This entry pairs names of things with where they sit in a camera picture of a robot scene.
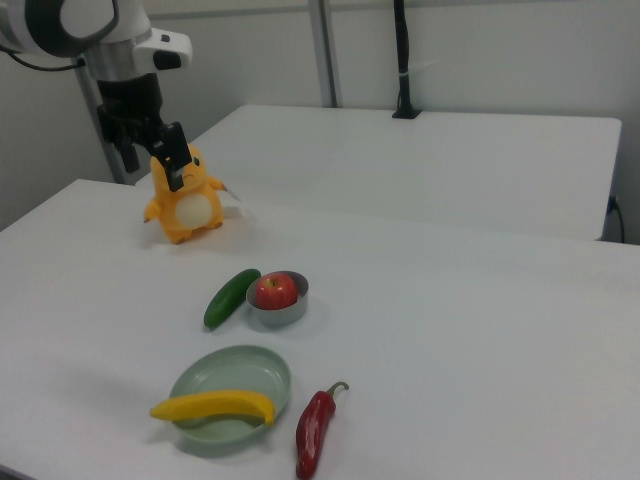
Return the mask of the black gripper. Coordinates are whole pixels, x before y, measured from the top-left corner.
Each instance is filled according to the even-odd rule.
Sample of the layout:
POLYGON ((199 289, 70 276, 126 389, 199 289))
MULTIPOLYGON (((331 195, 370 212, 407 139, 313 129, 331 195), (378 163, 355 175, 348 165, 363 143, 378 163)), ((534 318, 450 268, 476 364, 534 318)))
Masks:
POLYGON ((120 153, 125 172, 140 169, 133 143, 143 146, 160 164, 171 192, 183 185, 183 169, 191 162, 182 125, 164 125, 160 116, 162 95, 154 73, 125 81, 98 80, 102 100, 98 118, 104 139, 120 153))

